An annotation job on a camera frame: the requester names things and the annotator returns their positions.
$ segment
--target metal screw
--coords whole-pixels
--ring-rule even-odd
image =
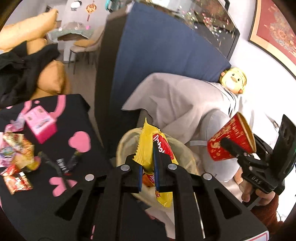
[[[176,169],[177,169],[177,165],[174,164],[174,163],[170,163],[170,164],[168,165],[168,168],[169,168],[170,170],[176,170]]]
[[[121,169],[122,171],[128,171],[128,170],[130,169],[130,167],[129,167],[129,165],[124,164],[124,165],[122,165],[122,166],[120,167],[120,169]]]
[[[205,173],[202,177],[208,181],[212,179],[212,175],[210,173]]]
[[[85,180],[87,180],[88,182],[92,181],[93,179],[94,179],[94,175],[92,175],[92,174],[87,174],[85,176]]]

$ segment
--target red cup with gold pattern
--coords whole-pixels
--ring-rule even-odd
[[[214,161],[234,158],[228,151],[221,147],[222,138],[229,138],[243,148],[248,154],[256,152],[254,135],[244,118],[237,112],[225,126],[222,127],[207,143],[207,150]]]

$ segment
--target red painting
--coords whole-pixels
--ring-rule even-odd
[[[257,0],[249,41],[275,57],[296,77],[296,37],[272,0]]]

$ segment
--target dining chair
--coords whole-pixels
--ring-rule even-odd
[[[93,53],[94,54],[94,62],[96,64],[96,52],[97,52],[97,50],[101,46],[103,32],[104,32],[104,26],[99,26],[94,31],[93,35],[90,38],[90,40],[93,40],[94,41],[94,44],[92,44],[92,45],[90,45],[88,47],[80,47],[80,46],[73,45],[70,48],[70,56],[69,56],[68,68],[70,66],[71,55],[72,55],[72,53],[74,53],[75,54],[75,58],[74,58],[73,74],[75,74],[76,54],[78,54],[78,53],[86,53],[87,54],[88,64],[89,64],[89,55],[90,55],[90,53]]]

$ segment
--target red sleeve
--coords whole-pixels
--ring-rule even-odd
[[[255,206],[251,212],[267,227],[270,234],[275,234],[283,224],[277,221],[276,210],[279,205],[279,196],[276,194],[273,200],[266,206]]]

